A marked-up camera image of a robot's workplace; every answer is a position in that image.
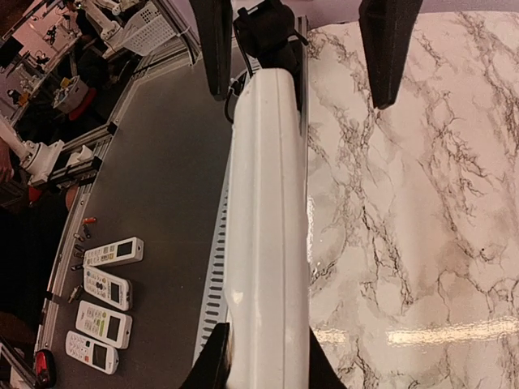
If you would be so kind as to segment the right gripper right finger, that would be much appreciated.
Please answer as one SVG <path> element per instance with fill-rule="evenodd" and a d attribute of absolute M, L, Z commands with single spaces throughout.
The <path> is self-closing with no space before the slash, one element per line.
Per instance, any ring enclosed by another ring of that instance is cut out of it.
<path fill-rule="evenodd" d="M 386 109 L 397 99 L 421 6 L 421 0 L 361 1 L 359 27 L 371 97 L 377 109 Z"/>

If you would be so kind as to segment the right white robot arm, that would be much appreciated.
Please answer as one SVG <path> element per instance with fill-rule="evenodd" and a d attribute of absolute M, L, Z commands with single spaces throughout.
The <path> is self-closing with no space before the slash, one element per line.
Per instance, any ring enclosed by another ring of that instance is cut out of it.
<path fill-rule="evenodd" d="M 224 295 L 219 323 L 187 376 L 186 388 L 416 388 L 425 372 L 413 352 L 375 334 L 382 309 L 408 310 L 418 265 L 414 203 L 408 187 L 422 176 L 421 156 L 402 140 L 417 121 L 397 100 L 418 1 L 364 1 L 355 92 L 319 88 L 324 139 L 312 147 L 328 189 L 317 193 L 318 245 L 307 209 L 307 126 L 302 65 L 290 38 L 294 14 L 279 1 L 253 11 L 230 2 L 194 2 L 210 90 L 229 82 L 229 38 L 260 62 L 234 109 L 225 231 Z"/>

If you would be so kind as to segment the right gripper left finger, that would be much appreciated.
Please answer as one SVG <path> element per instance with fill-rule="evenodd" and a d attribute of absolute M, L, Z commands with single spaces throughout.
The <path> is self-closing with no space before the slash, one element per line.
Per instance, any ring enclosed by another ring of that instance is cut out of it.
<path fill-rule="evenodd" d="M 208 87 L 215 100 L 227 96 L 231 71 L 232 3 L 190 0 L 198 28 Z"/>

